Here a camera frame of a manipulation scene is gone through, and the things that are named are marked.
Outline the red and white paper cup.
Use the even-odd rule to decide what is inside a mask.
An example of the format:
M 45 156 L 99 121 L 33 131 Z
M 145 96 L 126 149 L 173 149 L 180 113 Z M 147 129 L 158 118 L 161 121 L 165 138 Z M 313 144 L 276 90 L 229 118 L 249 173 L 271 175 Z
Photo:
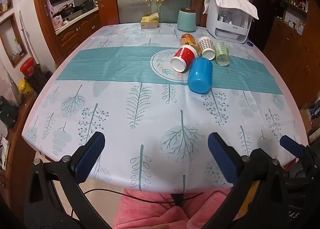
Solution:
M 197 56 L 198 53 L 194 47 L 188 44 L 180 46 L 170 61 L 172 69 L 179 73 L 184 72 Z

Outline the blue plastic cup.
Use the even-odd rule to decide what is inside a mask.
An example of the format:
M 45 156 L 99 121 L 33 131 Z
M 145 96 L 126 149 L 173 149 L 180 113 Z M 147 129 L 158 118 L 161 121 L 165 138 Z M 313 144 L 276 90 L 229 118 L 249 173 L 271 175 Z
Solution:
M 191 63 L 188 74 L 188 87 L 198 94 L 206 94 L 212 88 L 213 64 L 210 60 L 198 57 Z

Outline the green patterned cup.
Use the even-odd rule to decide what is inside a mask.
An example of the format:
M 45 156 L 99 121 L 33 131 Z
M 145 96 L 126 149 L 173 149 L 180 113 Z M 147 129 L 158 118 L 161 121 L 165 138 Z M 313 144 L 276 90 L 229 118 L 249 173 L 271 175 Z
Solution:
M 220 66 L 229 65 L 229 49 L 222 41 L 215 44 L 216 63 Z

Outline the orange patterned cup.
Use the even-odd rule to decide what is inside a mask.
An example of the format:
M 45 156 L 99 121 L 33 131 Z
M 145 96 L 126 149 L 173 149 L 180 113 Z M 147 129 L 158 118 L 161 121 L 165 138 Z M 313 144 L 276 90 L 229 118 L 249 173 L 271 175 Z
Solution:
M 186 45 L 192 46 L 197 51 L 198 56 L 201 55 L 201 49 L 197 44 L 195 37 L 193 37 L 191 34 L 188 34 L 188 33 L 182 34 L 180 38 L 180 43 L 181 45 L 186 44 Z

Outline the pink clothing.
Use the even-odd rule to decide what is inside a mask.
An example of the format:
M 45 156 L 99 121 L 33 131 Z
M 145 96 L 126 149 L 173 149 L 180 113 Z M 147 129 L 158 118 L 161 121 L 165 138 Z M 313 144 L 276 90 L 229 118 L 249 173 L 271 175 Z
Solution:
M 176 206 L 170 194 L 125 189 L 114 228 L 201 228 L 219 209 L 230 188 L 214 188 L 197 196 L 185 194 L 187 201 Z

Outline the leaf patterned tablecloth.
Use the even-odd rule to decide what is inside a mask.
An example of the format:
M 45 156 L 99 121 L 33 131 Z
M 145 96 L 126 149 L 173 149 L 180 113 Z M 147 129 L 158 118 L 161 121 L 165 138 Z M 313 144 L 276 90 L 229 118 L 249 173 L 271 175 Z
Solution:
M 227 42 L 228 66 L 213 64 L 213 84 L 192 92 L 172 69 L 182 32 L 173 23 L 101 28 L 54 72 L 22 136 L 58 161 L 95 132 L 105 147 L 91 177 L 125 188 L 184 193 L 228 182 L 208 149 L 217 132 L 240 154 L 262 148 L 281 164 L 293 156 L 287 135 L 307 144 L 303 121 L 280 75 L 255 46 Z

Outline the yellow round object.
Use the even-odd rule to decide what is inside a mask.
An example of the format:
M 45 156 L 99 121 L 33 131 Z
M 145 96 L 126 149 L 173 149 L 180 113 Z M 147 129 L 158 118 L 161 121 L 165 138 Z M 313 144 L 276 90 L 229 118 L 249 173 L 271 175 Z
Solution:
M 21 80 L 18 84 L 19 91 L 25 96 L 32 95 L 34 93 L 33 88 L 27 83 L 26 80 Z

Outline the wooden shelf cabinet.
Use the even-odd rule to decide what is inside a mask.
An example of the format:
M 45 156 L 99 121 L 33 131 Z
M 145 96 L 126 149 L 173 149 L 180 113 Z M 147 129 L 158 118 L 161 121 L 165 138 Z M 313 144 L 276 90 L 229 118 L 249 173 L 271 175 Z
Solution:
M 282 77 L 298 107 L 319 93 L 319 6 L 316 0 L 279 0 L 264 55 Z

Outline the red tin can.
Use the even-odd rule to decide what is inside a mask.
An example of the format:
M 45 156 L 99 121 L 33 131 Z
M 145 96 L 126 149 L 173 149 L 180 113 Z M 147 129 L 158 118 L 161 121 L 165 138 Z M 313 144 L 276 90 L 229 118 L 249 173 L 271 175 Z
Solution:
M 36 68 L 37 64 L 35 62 L 35 59 L 33 57 L 30 57 L 20 66 L 20 72 L 28 78 L 33 74 Z

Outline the white countertop appliance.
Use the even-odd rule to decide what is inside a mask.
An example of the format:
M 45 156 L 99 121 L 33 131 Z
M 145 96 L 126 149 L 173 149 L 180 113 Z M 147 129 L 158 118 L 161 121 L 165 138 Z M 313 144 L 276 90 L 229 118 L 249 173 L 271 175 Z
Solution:
M 215 0 L 210 0 L 206 15 L 206 28 L 214 38 L 239 44 L 247 40 L 251 23 L 256 20 L 239 9 L 218 7 Z

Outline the teal canister with brown lid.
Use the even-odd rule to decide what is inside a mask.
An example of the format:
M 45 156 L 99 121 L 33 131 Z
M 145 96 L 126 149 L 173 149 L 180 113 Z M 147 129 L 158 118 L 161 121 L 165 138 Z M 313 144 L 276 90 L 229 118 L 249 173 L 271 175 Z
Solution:
M 196 30 L 196 11 L 191 8 L 181 8 L 178 12 L 177 28 L 180 31 L 194 32 Z

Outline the yellow tissue box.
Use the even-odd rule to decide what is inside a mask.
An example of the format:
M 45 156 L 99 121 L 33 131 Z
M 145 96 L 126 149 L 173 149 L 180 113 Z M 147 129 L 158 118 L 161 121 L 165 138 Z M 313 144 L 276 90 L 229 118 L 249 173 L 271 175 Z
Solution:
M 157 12 L 149 16 L 142 17 L 140 21 L 140 27 L 142 29 L 156 29 L 158 28 L 158 24 L 159 24 L 159 14 Z

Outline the white cloth on appliance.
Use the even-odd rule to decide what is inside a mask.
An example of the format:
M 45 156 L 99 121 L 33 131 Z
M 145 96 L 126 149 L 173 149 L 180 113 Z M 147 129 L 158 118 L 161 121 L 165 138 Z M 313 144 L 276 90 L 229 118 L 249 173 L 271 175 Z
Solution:
M 259 19 L 256 7 L 248 0 L 215 0 L 218 7 L 226 9 L 239 9 L 256 20 Z M 207 14 L 209 10 L 210 0 L 204 0 L 204 11 L 203 14 Z

